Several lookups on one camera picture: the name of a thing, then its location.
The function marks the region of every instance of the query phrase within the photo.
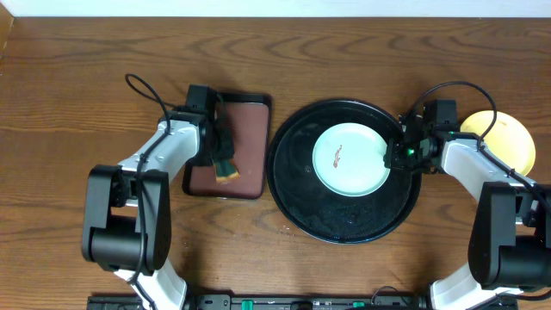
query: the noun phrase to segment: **black plate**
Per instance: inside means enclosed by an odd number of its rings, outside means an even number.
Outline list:
[[[344,99],[314,103],[275,133],[268,185],[279,209],[305,233],[332,243],[364,243],[390,233],[406,219],[418,199],[421,175],[392,170],[380,188],[361,197],[326,188],[313,170],[313,147],[326,129],[345,122],[370,127],[387,143],[403,135],[400,124],[372,104]]]

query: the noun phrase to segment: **white wall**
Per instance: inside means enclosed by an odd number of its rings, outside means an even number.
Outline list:
[[[551,0],[0,0],[21,16],[551,17]]]

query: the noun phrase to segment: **yellow plate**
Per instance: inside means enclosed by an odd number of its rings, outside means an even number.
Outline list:
[[[461,131],[481,135],[492,122],[493,112],[482,111],[469,116]],[[527,175],[536,161],[536,147],[532,136],[512,116],[498,112],[498,119],[492,130],[484,138],[492,153],[515,171]]]

